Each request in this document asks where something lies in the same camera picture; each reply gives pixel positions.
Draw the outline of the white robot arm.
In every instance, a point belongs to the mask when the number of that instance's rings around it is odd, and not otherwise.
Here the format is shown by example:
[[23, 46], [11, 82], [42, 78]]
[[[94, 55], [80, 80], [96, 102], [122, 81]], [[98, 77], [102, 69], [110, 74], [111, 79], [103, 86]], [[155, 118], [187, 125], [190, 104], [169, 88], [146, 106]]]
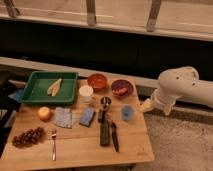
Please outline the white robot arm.
[[168, 69], [160, 73], [158, 87], [140, 106], [142, 113], [160, 109], [168, 116], [179, 98], [213, 108], [213, 82], [199, 79], [194, 67]]

